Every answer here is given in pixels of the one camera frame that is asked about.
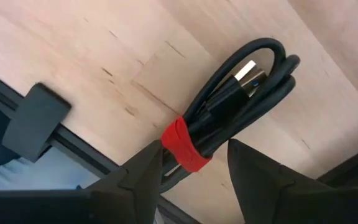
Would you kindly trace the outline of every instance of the black plastic clip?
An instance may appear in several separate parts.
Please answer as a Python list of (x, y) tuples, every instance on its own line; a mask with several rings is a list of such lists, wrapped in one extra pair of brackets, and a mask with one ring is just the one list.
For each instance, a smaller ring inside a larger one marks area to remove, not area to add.
[(66, 117), (71, 105), (42, 83), (35, 84), (16, 109), (2, 145), (35, 162), (45, 150), (53, 130)]
[(162, 177), (162, 145), (156, 140), (117, 172), (90, 185), (96, 215), (106, 223), (153, 223)]

